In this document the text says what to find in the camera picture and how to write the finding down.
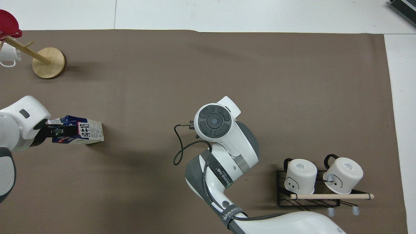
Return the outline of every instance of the circular button panel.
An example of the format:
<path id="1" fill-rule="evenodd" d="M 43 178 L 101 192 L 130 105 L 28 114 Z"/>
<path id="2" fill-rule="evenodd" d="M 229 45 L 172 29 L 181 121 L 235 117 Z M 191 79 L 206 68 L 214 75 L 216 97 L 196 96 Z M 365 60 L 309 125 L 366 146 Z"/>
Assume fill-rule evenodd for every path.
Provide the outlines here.
<path id="1" fill-rule="evenodd" d="M 231 115 L 221 106 L 208 105 L 199 112 L 198 124 L 204 135 L 219 138 L 230 130 Z"/>

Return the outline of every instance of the red cup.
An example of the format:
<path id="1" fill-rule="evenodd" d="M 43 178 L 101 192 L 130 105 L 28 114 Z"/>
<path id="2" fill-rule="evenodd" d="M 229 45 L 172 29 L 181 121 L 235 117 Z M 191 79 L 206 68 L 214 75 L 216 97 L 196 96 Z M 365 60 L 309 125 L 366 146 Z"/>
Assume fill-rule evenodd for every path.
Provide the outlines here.
<path id="1" fill-rule="evenodd" d="M 22 36 L 19 23 L 16 18 L 5 10 L 0 10 L 0 41 L 11 36 L 18 38 Z"/>

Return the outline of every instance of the cup handle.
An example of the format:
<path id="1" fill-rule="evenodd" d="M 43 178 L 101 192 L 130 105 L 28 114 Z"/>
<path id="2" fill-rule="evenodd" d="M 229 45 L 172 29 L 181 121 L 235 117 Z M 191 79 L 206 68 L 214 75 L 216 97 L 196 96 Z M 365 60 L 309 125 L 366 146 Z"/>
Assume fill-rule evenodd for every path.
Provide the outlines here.
<path id="1" fill-rule="evenodd" d="M 285 159 L 285 161 L 283 162 L 283 169 L 285 170 L 285 172 L 287 172 L 287 165 L 290 161 L 292 161 L 293 159 L 291 158 L 287 158 Z"/>
<path id="2" fill-rule="evenodd" d="M 335 159 L 339 158 L 338 156 L 336 156 L 336 155 L 334 155 L 334 154 L 328 154 L 328 155 L 325 157 L 325 160 L 324 160 L 324 166 L 325 166 L 325 168 L 326 168 L 327 170 L 329 169 L 328 160 L 329 160 L 329 158 L 331 158 L 331 157 L 333 157 L 333 158 L 335 158 Z"/>
<path id="3" fill-rule="evenodd" d="M 14 67 L 16 66 L 16 60 L 13 61 L 13 65 L 4 65 L 1 61 L 0 61 L 0 64 L 4 67 Z"/>
<path id="4" fill-rule="evenodd" d="M 22 31 L 20 29 L 17 30 L 17 32 L 13 35 L 11 35 L 14 38 L 19 38 L 22 36 Z"/>

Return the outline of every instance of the round wooden base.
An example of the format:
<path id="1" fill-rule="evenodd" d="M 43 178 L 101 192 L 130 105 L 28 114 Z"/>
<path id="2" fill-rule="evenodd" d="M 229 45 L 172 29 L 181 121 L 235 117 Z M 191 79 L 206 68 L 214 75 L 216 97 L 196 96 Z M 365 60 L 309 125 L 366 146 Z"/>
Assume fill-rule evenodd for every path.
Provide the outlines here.
<path id="1" fill-rule="evenodd" d="M 32 68 L 39 77 L 45 79 L 54 78 L 64 69 L 65 57 L 58 49 L 48 47 L 41 49 L 38 53 L 51 61 L 49 64 L 45 64 L 37 59 L 33 59 Z"/>

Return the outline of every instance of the black mug handle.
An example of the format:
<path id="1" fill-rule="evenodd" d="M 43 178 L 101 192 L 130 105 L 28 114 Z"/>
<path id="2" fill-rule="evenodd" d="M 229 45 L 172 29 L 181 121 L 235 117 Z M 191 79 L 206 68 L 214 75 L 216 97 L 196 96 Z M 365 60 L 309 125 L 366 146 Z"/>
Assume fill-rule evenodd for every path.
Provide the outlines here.
<path id="1" fill-rule="evenodd" d="M 329 160 L 329 158 L 331 158 L 331 157 L 333 157 L 333 158 L 335 158 L 335 159 L 339 158 L 338 156 L 336 156 L 336 155 L 334 155 L 334 154 L 328 154 L 328 155 L 325 157 L 325 160 L 324 160 L 324 166 L 325 166 L 325 168 L 326 168 L 327 170 L 329 169 L 328 160 Z"/>
<path id="2" fill-rule="evenodd" d="M 283 170 L 285 170 L 285 172 L 287 172 L 287 165 L 289 164 L 290 161 L 292 161 L 293 159 L 291 158 L 287 158 L 285 159 L 285 161 L 283 162 Z"/>

